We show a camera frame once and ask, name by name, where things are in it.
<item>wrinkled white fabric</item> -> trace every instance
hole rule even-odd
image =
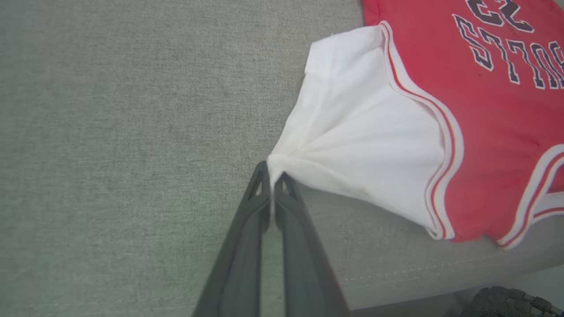
[[[383,46],[378,26],[311,45],[297,104],[267,159],[271,182],[286,172],[435,231],[425,190],[444,159],[440,128],[390,86]]]

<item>gray sofa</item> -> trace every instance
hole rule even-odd
[[[2,1],[0,315],[189,315],[309,45],[362,25],[360,0]],[[352,309],[564,263],[564,218],[503,251],[302,193]],[[281,263],[271,230],[264,316]]]

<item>black lettering with white outline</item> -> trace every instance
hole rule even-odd
[[[509,81],[519,85],[520,84],[519,75],[515,71],[515,65],[508,59],[507,51],[505,51],[505,48],[503,47],[503,42],[501,41],[501,38],[487,32],[486,30],[484,30],[482,28],[478,28],[478,30],[480,32],[480,35],[482,36],[482,38],[484,39],[484,41],[486,43],[488,43],[488,44],[494,44],[495,43],[495,46],[497,46],[497,48],[499,49],[499,51],[501,53],[501,58],[503,60],[505,60],[505,62],[507,63]]]
[[[501,12],[501,14],[503,14],[503,17],[507,20],[507,22],[509,22],[509,24],[511,24],[512,26],[523,32],[533,33],[535,29],[532,28],[532,26],[529,23],[523,20],[520,21],[513,20],[513,16],[515,16],[517,11],[519,11],[520,9],[519,5],[511,0],[504,0],[504,1],[505,4],[499,8],[499,11]]]
[[[534,55],[536,61],[539,63],[539,66],[547,73],[548,84],[550,86],[550,89],[558,89],[560,87],[564,87],[564,78],[562,78],[562,75],[560,75],[560,73],[558,73],[556,71],[556,69],[554,68],[554,65],[552,65],[552,62],[550,61],[550,57],[548,57],[548,54],[544,50],[544,48],[538,43],[531,43],[531,51],[532,51],[532,54]],[[540,58],[539,51],[543,52],[543,57],[544,57],[546,63],[545,63],[545,61],[543,61]],[[558,82],[556,81],[554,74],[548,68],[550,68],[552,71],[554,71],[556,73],[556,75],[560,79],[560,86],[558,85]]]
[[[556,41],[552,41],[548,43],[548,48],[550,49],[552,56],[554,56],[554,60],[558,63],[558,65],[560,65],[560,68],[562,68],[562,71],[564,72],[564,52],[560,49],[560,45],[558,45]],[[562,58],[558,56],[557,50],[560,52]]]
[[[474,38],[469,37],[464,28],[465,25],[471,34],[473,34],[475,37],[478,37],[476,31],[474,31],[474,26],[472,25],[472,23],[466,21],[462,17],[457,16],[456,14],[453,14],[452,16],[455,18],[456,25],[460,30],[462,38],[470,43],[471,46],[469,47],[474,53],[474,60],[476,61],[476,63],[491,72],[494,69],[494,64],[492,62],[490,52],[480,43],[478,43],[478,41],[476,41]]]
[[[509,50],[513,53],[517,53],[516,48],[521,51],[521,53],[523,54],[523,60],[525,60],[525,63],[527,63],[527,65],[529,65],[532,68],[532,72],[533,72],[532,79],[535,82],[535,87],[537,87],[538,89],[544,89],[544,80],[539,76],[539,69],[533,64],[531,64],[531,61],[529,61],[525,43],[521,41],[512,41],[508,39],[507,45],[509,46]]]
[[[497,25],[498,27],[504,24],[503,19],[499,16],[499,14],[492,11],[487,11],[485,14],[482,10],[480,10],[480,7],[487,8],[482,0],[466,0],[466,4],[474,16],[479,18],[482,22]]]

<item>gray cushion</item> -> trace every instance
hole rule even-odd
[[[0,315],[189,315],[310,43],[362,24],[358,0],[2,1]],[[564,262],[563,219],[505,252],[303,194],[352,308]],[[280,242],[265,315],[283,311]]]

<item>red and white jersey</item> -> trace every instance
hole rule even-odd
[[[564,214],[564,12],[553,0],[364,0],[395,89],[428,106],[445,159],[437,239],[518,244]]]

